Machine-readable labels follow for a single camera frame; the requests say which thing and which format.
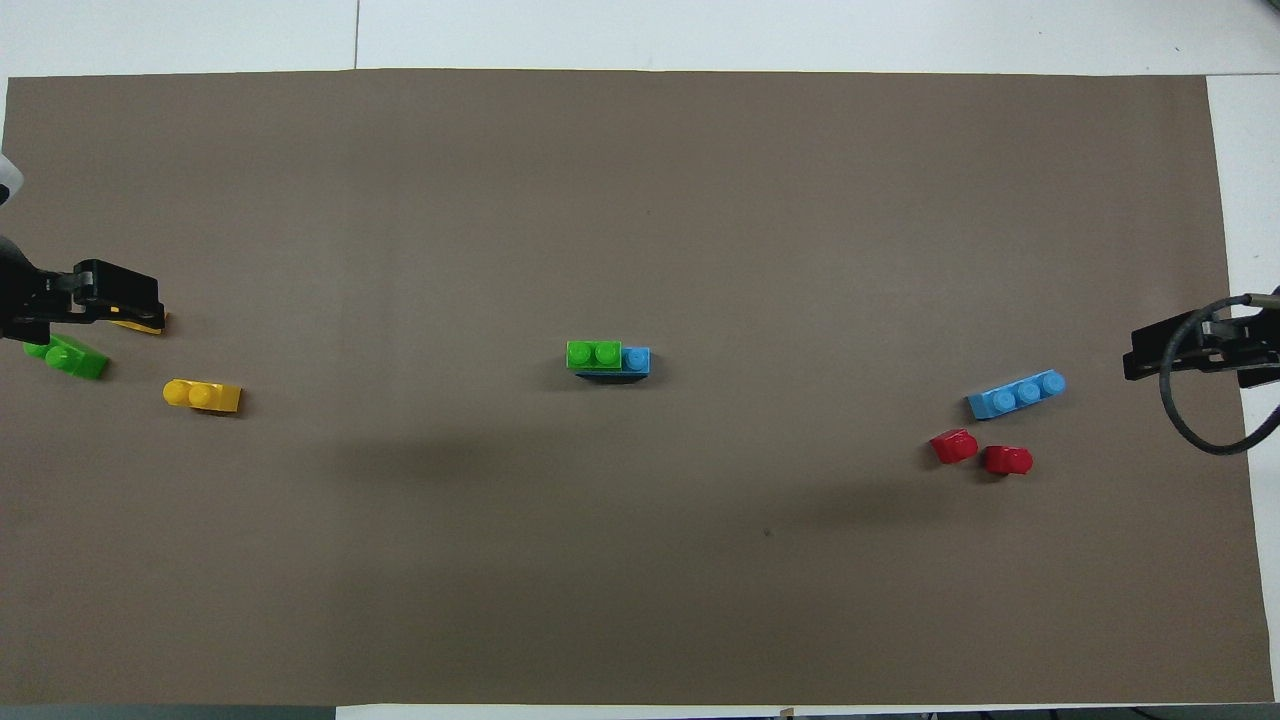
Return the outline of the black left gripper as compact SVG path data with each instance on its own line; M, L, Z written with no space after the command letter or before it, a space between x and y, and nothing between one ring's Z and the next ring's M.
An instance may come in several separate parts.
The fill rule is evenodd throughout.
M28 345L50 343L50 323L74 323L76 304L91 322L129 322L148 329L166 327L157 281L100 259L76 264L74 272L37 268L8 237L1 237L1 337Z

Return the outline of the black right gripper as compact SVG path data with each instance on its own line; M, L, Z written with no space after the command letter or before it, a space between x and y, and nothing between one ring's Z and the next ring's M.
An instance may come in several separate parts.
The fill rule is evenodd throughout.
M1171 372L1240 369L1242 389L1280 380L1277 293L1220 299L1199 314L1196 332L1189 332L1174 351ZM1133 331L1130 350L1123 355L1124 378L1157 375L1170 340L1189 315L1180 313Z

